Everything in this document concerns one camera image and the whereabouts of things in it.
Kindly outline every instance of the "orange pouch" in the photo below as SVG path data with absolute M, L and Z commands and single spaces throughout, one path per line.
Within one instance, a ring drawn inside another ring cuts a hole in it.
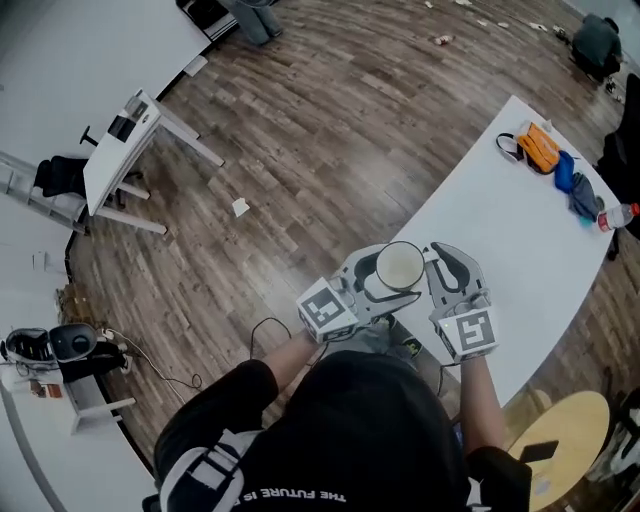
M 560 148 L 540 127 L 531 123 L 525 135 L 517 138 L 527 155 L 527 163 L 540 174 L 550 174 L 560 160 Z

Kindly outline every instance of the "white backpack strap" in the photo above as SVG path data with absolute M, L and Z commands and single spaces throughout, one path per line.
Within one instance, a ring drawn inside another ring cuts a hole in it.
M 182 454 L 160 489 L 162 511 L 183 510 L 185 500 L 193 512 L 231 510 L 244 487 L 238 464 L 260 432 L 232 434 L 225 430 L 213 449 L 198 447 Z

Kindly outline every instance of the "blue pouch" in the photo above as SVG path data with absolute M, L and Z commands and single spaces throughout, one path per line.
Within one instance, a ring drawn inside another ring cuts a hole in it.
M 573 157 L 563 150 L 560 150 L 558 154 L 560 159 L 554 168 L 556 188 L 565 194 L 570 194 L 573 189 Z

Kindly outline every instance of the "yellow round table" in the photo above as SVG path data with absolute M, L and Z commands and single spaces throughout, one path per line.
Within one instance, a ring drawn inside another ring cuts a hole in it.
M 509 454 L 520 458 L 525 446 L 558 441 L 548 460 L 531 462 L 529 510 L 540 510 L 569 491 L 596 460 L 609 428 L 609 406 L 593 391 L 568 396 L 547 410 L 522 434 Z

